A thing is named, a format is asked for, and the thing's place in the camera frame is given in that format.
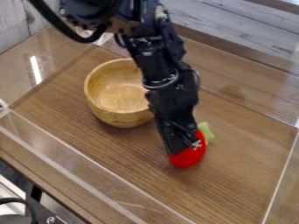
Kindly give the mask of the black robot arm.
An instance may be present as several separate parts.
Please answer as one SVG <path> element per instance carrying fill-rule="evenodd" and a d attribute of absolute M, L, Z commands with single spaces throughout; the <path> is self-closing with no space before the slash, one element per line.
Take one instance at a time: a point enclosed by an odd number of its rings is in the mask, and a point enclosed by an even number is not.
<path fill-rule="evenodd" d="M 169 155 L 200 146 L 193 107 L 200 77 L 183 62 L 184 43 L 160 0 L 60 0 L 53 11 L 44 0 L 28 0 L 50 25 L 78 43 L 112 32 L 138 69 L 148 107 Z"/>

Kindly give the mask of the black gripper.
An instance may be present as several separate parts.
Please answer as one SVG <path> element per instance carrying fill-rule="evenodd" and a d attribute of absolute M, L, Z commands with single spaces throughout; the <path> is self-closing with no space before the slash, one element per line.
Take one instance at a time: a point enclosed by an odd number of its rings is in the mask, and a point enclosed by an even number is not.
<path fill-rule="evenodd" d="M 201 140 L 192 111 L 199 103 L 199 74 L 191 68 L 149 71 L 144 73 L 144 88 L 167 153 L 176 155 L 188 147 L 196 150 Z"/>

